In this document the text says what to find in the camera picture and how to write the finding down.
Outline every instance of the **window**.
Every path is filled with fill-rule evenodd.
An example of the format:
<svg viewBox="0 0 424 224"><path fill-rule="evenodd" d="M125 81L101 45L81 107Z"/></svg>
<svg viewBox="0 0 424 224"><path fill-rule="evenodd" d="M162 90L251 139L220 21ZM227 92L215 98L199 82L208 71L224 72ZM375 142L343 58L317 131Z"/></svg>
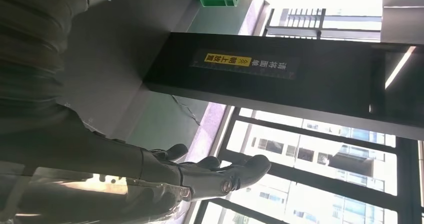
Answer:
<svg viewBox="0 0 424 224"><path fill-rule="evenodd" d="M303 218L304 215L305 215L304 212L299 212L299 211L296 211L296 210L293 212L293 214L296 215L297 217L300 217L300 218Z"/></svg>
<svg viewBox="0 0 424 224"><path fill-rule="evenodd" d="M312 162L314 159L314 152L308 149L300 148L297 158Z"/></svg>
<svg viewBox="0 0 424 224"><path fill-rule="evenodd" d="M289 157L294 157L295 153L296 153L296 147L288 145L285 155Z"/></svg>
<svg viewBox="0 0 424 224"><path fill-rule="evenodd" d="M261 198L266 198L266 199L269 199L270 198L270 194L269 193L260 193L259 196Z"/></svg>
<svg viewBox="0 0 424 224"><path fill-rule="evenodd" d="M230 209L222 208L215 203L208 203L201 221L202 224L262 224L246 215L236 213Z"/></svg>
<svg viewBox="0 0 424 224"><path fill-rule="evenodd" d="M236 209L241 210L240 215L255 217L263 223L269 223L269 219L256 213L273 219L272 223L309 224L395 224L398 213L410 215L403 213L401 207L409 203L397 196L397 170L410 166L398 167L397 161L411 160L398 153L398 148L413 145L402 144L394 148L396 141L409 140L368 132L366 141L363 140L365 132L350 127L322 125L314 120L307 122L271 113L242 118L239 111L236 108L231 117L233 129L226 132L229 141L223 144L218 157L236 162L246 158L245 155L264 154L273 162L270 174L246 191L203 202L243 207ZM317 125L317 129L308 127L308 123ZM254 138L253 147L242 148L243 143L251 143ZM284 145L275 140L284 140ZM270 145L278 151L269 151ZM220 223L244 220L233 215L226 222L225 215L220 217L224 221Z"/></svg>
<svg viewBox="0 0 424 224"><path fill-rule="evenodd" d="M284 8L272 9L265 35L284 38L379 41L382 8L368 15L350 9Z"/></svg>
<svg viewBox="0 0 424 224"><path fill-rule="evenodd" d="M246 124L236 121L234 128L237 126L247 127ZM296 128L301 127L305 127L307 130L306 124L299 124ZM312 130L309 132L311 132L311 135L320 133ZM262 140L257 138L254 147L248 145L243 150L241 149L243 142L250 143L255 137L261 137ZM243 132L239 132L238 130L233 131L229 140L238 141L238 143L233 142L231 144L234 147L238 147L237 149L231 149L235 152L242 152L250 156L262 154L267 156L270 161L278 164L397 195L397 157L393 153L386 153L313 136L300 135L255 124L251 124L249 132L246 130ZM272 149L270 149L269 140L284 140L284 145L281 144L282 148L271 152L270 150ZM375 144L375 146L387 148L388 150L392 149L392 147L385 147L380 144ZM384 156L384 159L376 158L379 156ZM366 177L366 183L357 177L348 177L350 174L358 174Z"/></svg>
<svg viewBox="0 0 424 224"><path fill-rule="evenodd" d="M310 124L310 123L308 123L307 124L307 127L308 128L311 128L311 129L318 129L318 125L317 124Z"/></svg>
<svg viewBox="0 0 424 224"><path fill-rule="evenodd" d="M318 153L318 163L321 165L328 165L329 155L325 153Z"/></svg>
<svg viewBox="0 0 424 224"><path fill-rule="evenodd" d="M267 151L270 151L270 152L273 152L273 153L282 154L283 153L283 146L284 146L284 144L279 143L279 142L270 141L270 140L266 140L266 139L259 139L259 144L258 144L257 148L267 150Z"/></svg>

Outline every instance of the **gray wall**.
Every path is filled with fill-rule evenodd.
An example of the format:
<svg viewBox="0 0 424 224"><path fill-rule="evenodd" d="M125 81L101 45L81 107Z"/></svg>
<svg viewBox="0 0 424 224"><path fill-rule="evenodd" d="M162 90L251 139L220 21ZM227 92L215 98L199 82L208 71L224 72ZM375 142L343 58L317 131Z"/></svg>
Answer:
<svg viewBox="0 0 424 224"><path fill-rule="evenodd" d="M143 110L141 75L192 0L111 0L73 20L60 104L92 127L126 139Z"/></svg>
<svg viewBox="0 0 424 224"><path fill-rule="evenodd" d="M383 9L382 42L424 44L424 7Z"/></svg>
<svg viewBox="0 0 424 224"><path fill-rule="evenodd" d="M191 19L188 32L238 34L251 3L252 0L240 0L237 7L199 7L197 15ZM195 14L193 10L186 13ZM189 147L199 127L189 112L177 105L170 95L148 92L148 96L128 142L148 149L167 149L177 143ZM190 107L199 121L202 119L208 102L178 99Z"/></svg>
<svg viewBox="0 0 424 224"><path fill-rule="evenodd" d="M382 42L424 44L424 0L383 0Z"/></svg>

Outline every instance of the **glass pane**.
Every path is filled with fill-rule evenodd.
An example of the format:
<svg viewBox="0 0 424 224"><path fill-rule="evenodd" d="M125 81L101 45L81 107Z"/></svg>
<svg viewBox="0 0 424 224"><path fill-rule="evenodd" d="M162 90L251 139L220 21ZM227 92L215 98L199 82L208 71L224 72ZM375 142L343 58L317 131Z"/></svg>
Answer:
<svg viewBox="0 0 424 224"><path fill-rule="evenodd" d="M258 220L225 209L215 203L208 203L202 224L262 224Z"/></svg>
<svg viewBox="0 0 424 224"><path fill-rule="evenodd" d="M381 30L381 21L335 21L324 20L323 28Z"/></svg>
<svg viewBox="0 0 424 224"><path fill-rule="evenodd" d="M240 121L235 127L244 127L244 131L232 132L230 140L237 146L233 151L262 154L271 162L397 195L395 154Z"/></svg>
<svg viewBox="0 0 424 224"><path fill-rule="evenodd" d="M274 12L272 13L271 21L269 23L270 26L279 26L282 15L283 15L282 8L275 8Z"/></svg>
<svg viewBox="0 0 424 224"><path fill-rule="evenodd" d="M282 219L291 181L265 175L259 182L232 192L227 200L276 219Z"/></svg>
<svg viewBox="0 0 424 224"><path fill-rule="evenodd" d="M335 37L321 37L321 39L325 40L340 40L340 41L356 41L356 42L380 42L379 39L359 39L359 38L335 38Z"/></svg>
<svg viewBox="0 0 424 224"><path fill-rule="evenodd" d="M271 175L227 199L293 224L397 223L396 212Z"/></svg>
<svg viewBox="0 0 424 224"><path fill-rule="evenodd" d="M308 120L308 119L303 120L302 118L296 118L296 117L263 112L263 111L256 111L256 114L252 116L252 115L249 115L248 110L250 109L242 108L240 115L245 117L253 117L259 120L269 121L273 123L280 123L280 124L290 125L294 127L302 127L305 129L309 129L309 130L313 130L313 131L317 131L321 133L327 133L327 134L332 134L336 136L359 139L359 140L387 145L391 147L396 146L396 136L394 135L377 133L377 132L372 132L372 131L367 131L367 130L362 130L357 128L349 128L349 127L344 127L340 125L324 123L324 122Z"/></svg>
<svg viewBox="0 0 424 224"><path fill-rule="evenodd" d="M367 8L344 7L344 8L327 8L326 15L344 15L344 16L382 16L383 7L373 5Z"/></svg>
<svg viewBox="0 0 424 224"><path fill-rule="evenodd" d="M397 223L397 213L291 183L283 221L308 224L387 224Z"/></svg>
<svg viewBox="0 0 424 224"><path fill-rule="evenodd" d="M302 127L320 133L343 136L347 138L353 138L382 145L386 144L391 147L396 146L396 136L394 135L385 135L383 133L377 133L358 128L348 128L340 125L318 122L308 119L304 120Z"/></svg>
<svg viewBox="0 0 424 224"><path fill-rule="evenodd" d="M244 117L252 117L252 116L246 115L247 110L248 109L246 109L246 108L242 108L240 110L240 115L244 116ZM302 121L303 121L302 118L295 118L295 117L291 117L291 116L269 113L269 112L263 112L263 111L256 111L256 114L255 114L255 116L253 116L253 118L268 121L268 122L273 122L273 123L290 125L290 126L294 126L294 127L298 127L298 128L300 128L302 126Z"/></svg>

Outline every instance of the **ceiling light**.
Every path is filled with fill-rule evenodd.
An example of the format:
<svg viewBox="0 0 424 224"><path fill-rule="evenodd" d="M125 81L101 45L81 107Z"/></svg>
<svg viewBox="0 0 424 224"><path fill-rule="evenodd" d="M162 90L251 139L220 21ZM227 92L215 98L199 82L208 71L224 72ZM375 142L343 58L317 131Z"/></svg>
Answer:
<svg viewBox="0 0 424 224"><path fill-rule="evenodd" d="M410 58L410 55L412 54L412 52L414 51L415 48L416 48L415 46L411 46L408 49L408 51L404 54L402 59L396 65L396 68L394 68L390 77L385 82L385 89L387 89L387 87L393 82L394 78L396 78L396 75L399 73L399 71L402 69L402 67L405 65L405 63L408 61L408 59Z"/></svg>

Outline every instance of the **building window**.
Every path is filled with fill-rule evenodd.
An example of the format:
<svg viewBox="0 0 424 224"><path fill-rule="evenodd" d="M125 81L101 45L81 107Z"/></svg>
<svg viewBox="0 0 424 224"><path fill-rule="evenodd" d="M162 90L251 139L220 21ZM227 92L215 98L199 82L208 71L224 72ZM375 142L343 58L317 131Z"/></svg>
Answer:
<svg viewBox="0 0 424 224"><path fill-rule="evenodd" d="M261 138L261 139L259 139L259 144L258 144L257 148L263 149L263 150L266 150L266 151L269 151L269 152L273 152L273 153L282 154L283 153L283 146L284 146L284 144L282 144L282 143Z"/></svg>
<svg viewBox="0 0 424 224"><path fill-rule="evenodd" d="M308 128L311 128L311 129L318 129L318 124L310 124L310 123L308 123L306 126Z"/></svg>
<svg viewBox="0 0 424 224"><path fill-rule="evenodd" d="M372 16L325 8L272 9L271 13L264 33L268 37L367 42L380 40L381 8L379 13Z"/></svg>
<svg viewBox="0 0 424 224"><path fill-rule="evenodd" d="M294 211L293 214L297 217L303 218L305 213L304 212L299 212L299 211Z"/></svg>
<svg viewBox="0 0 424 224"><path fill-rule="evenodd" d="M266 198L266 199L269 199L270 198L270 194L269 193L263 193L263 192L261 192L261 193L259 193L259 196L261 198Z"/></svg>
<svg viewBox="0 0 424 224"><path fill-rule="evenodd" d="M295 153L296 153L296 147L288 145L287 151L285 152L285 155L289 156L289 157L294 157Z"/></svg>
<svg viewBox="0 0 424 224"><path fill-rule="evenodd" d="M365 217L365 203L346 198L344 202L344 210Z"/></svg>
<svg viewBox="0 0 424 224"><path fill-rule="evenodd" d="M349 173L347 176L347 181L361 186L367 185L367 177L361 174Z"/></svg>
<svg viewBox="0 0 424 224"><path fill-rule="evenodd" d="M328 165L329 155L325 153L318 153L318 163L321 165Z"/></svg>
<svg viewBox="0 0 424 224"><path fill-rule="evenodd" d="M312 162L312 160L314 159L314 151L299 148L299 154L297 155L297 158Z"/></svg>
<svg viewBox="0 0 424 224"><path fill-rule="evenodd" d="M269 193L263 193L263 192L261 192L261 193L259 193L259 196L261 198L265 198L265 199L271 200L271 201L276 202L276 203L284 204L284 199L283 198L280 198L280 197L278 197L276 195L272 195L272 194L269 194Z"/></svg>
<svg viewBox="0 0 424 224"><path fill-rule="evenodd" d="M341 212L342 209L340 207L333 206L332 217L340 219L342 217Z"/></svg>

